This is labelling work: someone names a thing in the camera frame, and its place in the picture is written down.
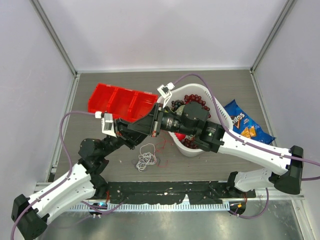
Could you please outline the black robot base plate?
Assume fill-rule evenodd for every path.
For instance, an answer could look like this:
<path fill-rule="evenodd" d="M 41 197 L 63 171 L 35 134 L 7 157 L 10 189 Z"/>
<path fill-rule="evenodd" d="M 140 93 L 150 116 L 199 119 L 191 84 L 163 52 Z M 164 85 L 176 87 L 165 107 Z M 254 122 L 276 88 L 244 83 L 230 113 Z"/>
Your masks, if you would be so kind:
<path fill-rule="evenodd" d="M 112 204 L 179 205 L 185 197 L 192 205 L 220 204 L 223 199 L 255 198 L 256 192 L 244 193 L 221 181 L 110 181 L 102 196 L 90 199 L 108 199 Z"/>

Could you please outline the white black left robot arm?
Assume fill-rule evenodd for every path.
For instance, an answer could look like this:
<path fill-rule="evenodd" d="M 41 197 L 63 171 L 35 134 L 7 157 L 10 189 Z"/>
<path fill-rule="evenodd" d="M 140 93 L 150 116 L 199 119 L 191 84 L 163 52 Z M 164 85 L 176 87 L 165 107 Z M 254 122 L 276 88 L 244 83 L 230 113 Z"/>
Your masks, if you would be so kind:
<path fill-rule="evenodd" d="M 39 237 L 48 225 L 74 204 L 86 199 L 102 199 L 108 184 L 101 173 L 108 165 L 106 156 L 122 146 L 134 149 L 146 135 L 130 129 L 131 123 L 117 119 L 105 138 L 84 139 L 79 148 L 80 159 L 60 178 L 30 195 L 18 195 L 12 206 L 14 222 L 10 238 L 19 230 L 25 240 Z"/>

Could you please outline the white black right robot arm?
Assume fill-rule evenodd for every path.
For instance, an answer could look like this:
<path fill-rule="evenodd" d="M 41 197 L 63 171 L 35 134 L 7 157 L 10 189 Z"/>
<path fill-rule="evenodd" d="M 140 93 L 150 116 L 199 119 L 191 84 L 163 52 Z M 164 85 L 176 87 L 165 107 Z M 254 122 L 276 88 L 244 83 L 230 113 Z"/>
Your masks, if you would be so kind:
<path fill-rule="evenodd" d="M 230 173 L 226 193 L 233 198 L 257 188 L 274 187 L 298 195 L 301 192 L 303 149 L 273 147 L 238 136 L 221 124 L 208 121 L 209 112 L 199 103 L 184 105 L 182 114 L 166 112 L 159 104 L 143 118 L 129 124 L 132 131 L 156 137 L 161 130 L 194 138 L 202 151 L 228 154 L 262 166 L 260 170 Z"/>

